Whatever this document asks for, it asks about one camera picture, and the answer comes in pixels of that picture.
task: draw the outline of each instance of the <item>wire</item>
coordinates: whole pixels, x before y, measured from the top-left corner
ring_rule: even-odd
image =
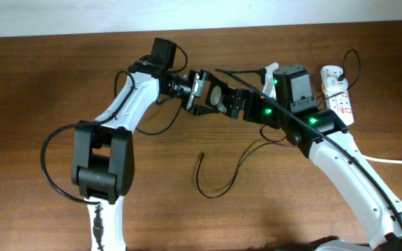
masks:
[[[40,165],[41,165],[41,171],[43,172],[44,177],[46,178],[46,181],[51,185],[51,187],[57,191],[60,195],[63,195],[65,198],[70,199],[71,201],[81,203],[81,204],[86,204],[86,205],[98,205],[100,202],[91,202],[91,201],[85,201],[83,199],[76,198],[64,190],[62,190],[57,184],[54,183],[52,178],[50,177],[49,173],[47,172],[46,168],[46,148],[47,145],[50,143],[53,137],[57,136],[60,132],[63,132],[67,129],[71,128],[81,128],[81,127],[87,127],[87,126],[100,126],[104,123],[107,123],[108,121],[111,121],[113,118],[116,117],[116,115],[119,113],[120,109],[124,106],[125,102],[128,100],[128,98],[131,96],[135,89],[135,80],[134,77],[129,73],[127,70],[120,70],[116,74],[116,81],[119,79],[120,74],[125,73],[127,74],[133,83],[130,91],[126,94],[126,97],[122,100],[120,106],[105,120],[102,121],[93,121],[93,122],[83,122],[83,123],[74,123],[70,125],[65,125],[62,126],[58,129],[56,129],[54,132],[52,132],[49,136],[46,137],[45,141],[43,142],[43,146],[41,147],[41,152],[40,152]]]
[[[246,156],[245,156],[245,157],[240,161],[240,163],[237,165],[237,168],[235,169],[234,176],[232,177],[232,180],[230,181],[230,184],[229,184],[229,186],[226,188],[226,190],[224,190],[224,192],[222,192],[222,193],[219,194],[219,195],[213,195],[213,196],[206,195],[206,194],[201,190],[201,187],[200,187],[200,182],[199,182],[198,176],[199,176],[199,174],[200,174],[200,168],[201,168],[202,160],[204,159],[204,153],[201,153],[200,164],[198,165],[198,169],[196,170],[196,187],[198,188],[198,191],[200,192],[200,194],[201,194],[202,196],[206,197],[207,199],[218,199],[219,197],[222,197],[223,195],[225,195],[227,192],[229,192],[230,188],[232,188],[232,186],[234,185],[235,180],[237,179],[237,176],[238,176],[238,172],[239,172],[239,170],[241,169],[241,167],[243,166],[243,164],[246,162],[246,160],[247,160],[253,153],[255,153],[258,149],[260,149],[260,148],[263,147],[263,146],[270,145],[270,144],[274,144],[274,145],[277,145],[277,146],[288,147],[288,148],[294,148],[294,147],[295,147],[295,146],[288,146],[288,145],[285,145],[285,144],[280,144],[280,143],[277,143],[277,142],[267,142],[267,143],[264,143],[264,144],[261,144],[261,145],[255,147],[252,151],[250,151],[248,154],[246,154]]]
[[[147,60],[147,58],[149,57],[150,55],[144,55],[144,56],[141,56],[140,58],[139,58],[139,60],[140,61],[146,61]]]
[[[389,163],[389,164],[402,164],[402,160],[386,160],[386,159],[368,157],[365,155],[363,155],[362,157],[364,157],[366,160],[370,160],[370,161],[383,162],[383,163]]]
[[[184,64],[184,66],[182,66],[182,68],[178,69],[178,70],[169,70],[168,73],[180,73],[181,71],[183,71],[188,63],[188,56],[187,53],[181,48],[181,46],[175,44],[176,47],[182,52],[182,54],[184,54],[184,58],[186,59],[186,63]]]
[[[229,73],[234,73],[234,74],[238,74],[238,73],[257,73],[259,74],[260,72],[258,70],[228,70]]]
[[[158,101],[158,100],[156,99],[156,104],[157,104],[157,105],[163,105],[163,104],[165,104],[166,102],[172,100],[173,98],[179,98],[179,97],[181,97],[181,91],[178,91],[177,93],[172,94],[172,95],[170,95],[170,96],[164,98],[164,99],[161,100],[161,101]]]
[[[348,158],[350,164],[354,164],[362,172],[362,174],[365,175],[365,177],[372,183],[372,185],[380,193],[382,198],[384,198],[387,205],[391,208],[392,213],[394,214],[394,217],[395,217],[396,221],[398,222],[398,225],[402,231],[402,218],[399,215],[398,211],[396,210],[395,205],[392,203],[389,196],[381,188],[381,186],[378,184],[378,182],[376,182],[376,180],[372,177],[372,175],[370,175],[367,172],[367,170],[365,170],[365,168],[359,163],[359,161],[355,157],[351,156],[344,148],[342,148],[342,146],[337,144],[334,140],[330,139],[328,136],[321,133],[318,129],[311,127],[307,123],[303,122],[301,119],[297,118],[294,114],[289,112],[286,108],[280,106],[278,102],[276,102],[274,99],[270,98],[268,95],[264,94],[263,92],[261,92],[260,90],[255,88],[252,84],[249,84],[248,82],[244,81],[242,78],[240,78],[236,75],[233,75],[232,73],[229,73],[226,70],[221,70],[221,69],[216,69],[216,70],[237,80],[240,84],[243,84],[244,86],[246,86],[246,87],[250,88],[251,90],[253,90],[254,92],[258,93],[260,96],[264,97],[267,100],[267,102],[271,103],[271,105],[275,106],[276,109],[283,112],[286,116],[289,116],[293,121],[296,121],[299,125],[301,125],[305,129],[310,130],[311,132],[321,136],[323,139],[327,140],[332,146],[334,146],[336,149],[338,149],[346,158]]]
[[[176,114],[174,115],[172,121],[170,122],[170,124],[169,124],[166,128],[160,130],[159,132],[145,132],[145,131],[139,129],[139,128],[136,126],[136,130],[137,130],[138,132],[140,132],[140,133],[142,133],[142,134],[144,134],[144,135],[148,135],[148,136],[156,136],[156,135],[159,135],[159,134],[162,134],[162,133],[166,132],[168,129],[170,129],[170,128],[173,126],[173,123],[174,123],[174,122],[176,121],[176,119],[178,118],[178,115],[179,115],[179,112],[181,111],[182,103],[183,103],[183,102],[184,102],[184,101],[181,100],[181,104],[179,105]]]
[[[268,142],[281,142],[281,141],[283,141],[284,139],[286,139],[286,136],[285,136],[283,139],[279,139],[279,140],[268,139],[268,138],[263,134],[263,128],[265,128],[265,126],[267,126],[267,125],[263,125],[263,126],[260,128],[260,136],[262,136],[262,138],[265,139],[266,141],[268,141]]]
[[[342,81],[342,80],[345,78],[345,72],[346,72],[346,70],[347,70],[347,56],[348,56],[349,53],[351,53],[351,52],[354,52],[355,55],[356,55],[357,63],[359,64],[359,72],[357,73],[356,79],[353,81],[353,83],[352,83],[351,85],[349,85],[349,86],[347,87],[347,89],[346,89],[345,91],[350,90],[350,88],[352,88],[352,87],[356,84],[356,82],[359,80],[359,77],[361,76],[361,71],[362,71],[361,59],[359,58],[359,55],[358,55],[357,51],[356,51],[355,49],[351,49],[351,50],[349,50],[349,51],[345,54],[345,56],[343,57],[343,72],[342,72],[341,76],[339,76],[338,81]],[[336,97],[336,96],[338,96],[338,95],[341,95],[341,94],[344,93],[345,91],[338,92],[338,93],[335,93],[334,95],[331,95],[331,96],[328,97],[328,98],[324,98],[322,101],[319,102],[318,107],[319,107],[324,101],[329,100],[330,98],[334,98],[334,97]]]

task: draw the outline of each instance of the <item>white cable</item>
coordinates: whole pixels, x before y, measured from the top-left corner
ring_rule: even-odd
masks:
[[[385,160],[385,159],[379,159],[379,158],[372,158],[372,157],[368,157],[368,156],[365,156],[365,155],[363,155],[363,157],[366,160],[370,160],[370,161],[390,163],[390,164],[402,164],[402,160]]]

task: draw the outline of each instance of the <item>white power strip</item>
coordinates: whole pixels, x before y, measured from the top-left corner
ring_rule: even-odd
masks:
[[[324,66],[320,71],[320,76],[322,77],[322,91],[325,94],[325,98],[343,92],[336,97],[327,99],[326,103],[327,108],[336,112],[344,124],[349,126],[355,122],[355,120],[353,119],[350,97],[348,97],[348,91],[346,91],[348,88],[348,81],[347,79],[338,81],[342,72],[342,68],[338,66]]]

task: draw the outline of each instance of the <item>wooden table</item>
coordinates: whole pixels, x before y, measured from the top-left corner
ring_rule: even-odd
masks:
[[[350,92],[350,131],[366,155],[402,159],[402,22],[0,38],[0,250],[89,250],[87,208],[45,182],[40,146],[59,126],[103,112],[112,102],[115,73],[148,54],[156,36],[187,51],[188,69],[302,63],[316,93],[321,67],[341,65],[345,52],[355,48],[363,71]],[[176,65],[182,62],[178,54]],[[349,79],[355,76],[354,61],[348,71]],[[164,128],[178,104],[152,106],[141,129]],[[262,142],[259,127],[220,114],[182,112],[163,135],[135,133],[136,174],[124,204],[128,247],[245,250],[328,235],[365,243],[332,182],[297,149],[266,146],[250,157],[226,196],[209,200],[198,193],[194,171],[200,153],[206,154],[201,186],[214,194],[230,180],[243,151]],[[276,130],[267,134],[283,136]],[[47,165],[57,184],[77,195],[70,182],[72,145],[72,132],[57,137]],[[373,166],[402,199],[402,166]]]

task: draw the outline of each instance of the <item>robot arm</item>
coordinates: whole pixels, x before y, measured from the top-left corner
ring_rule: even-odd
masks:
[[[342,146],[362,164],[364,169],[377,181],[402,217],[402,201],[387,187],[375,170],[362,157],[352,135],[333,132],[328,137]],[[375,249],[386,243],[389,235],[402,237],[402,231],[392,210],[373,184],[340,151],[329,142],[313,142],[309,158],[318,166],[338,188],[348,205],[361,223],[370,246]]]
[[[398,222],[379,192],[338,149],[317,135],[302,130],[258,93],[234,89],[203,70],[191,70],[188,76],[171,73],[168,68],[172,67],[175,50],[174,43],[157,38],[151,55],[143,58],[146,61],[136,61],[128,69],[135,83],[128,78],[114,102],[96,120],[103,121],[122,105],[117,117],[100,126],[75,130],[72,181],[79,186],[80,195],[87,201],[100,202],[97,206],[88,206],[93,229],[91,251],[126,249],[122,234],[122,203],[134,176],[132,134],[148,106],[160,94],[177,94],[182,99],[183,108],[197,116],[218,112],[237,119],[243,110],[245,121],[281,128],[288,141],[297,145],[332,180],[361,222],[373,249],[390,248],[402,237]],[[265,95],[276,99],[275,102],[296,117],[309,120],[311,125],[314,124],[312,126],[351,152],[395,201],[395,208],[402,217],[402,201],[363,159],[345,124],[333,111],[319,111],[316,107],[304,67],[294,65],[278,69],[278,64],[273,63],[265,69]],[[206,82],[210,82],[207,107],[195,105],[194,100],[201,97]],[[132,88],[131,96],[122,103]],[[110,146],[110,156],[93,153],[92,149],[103,146]]]

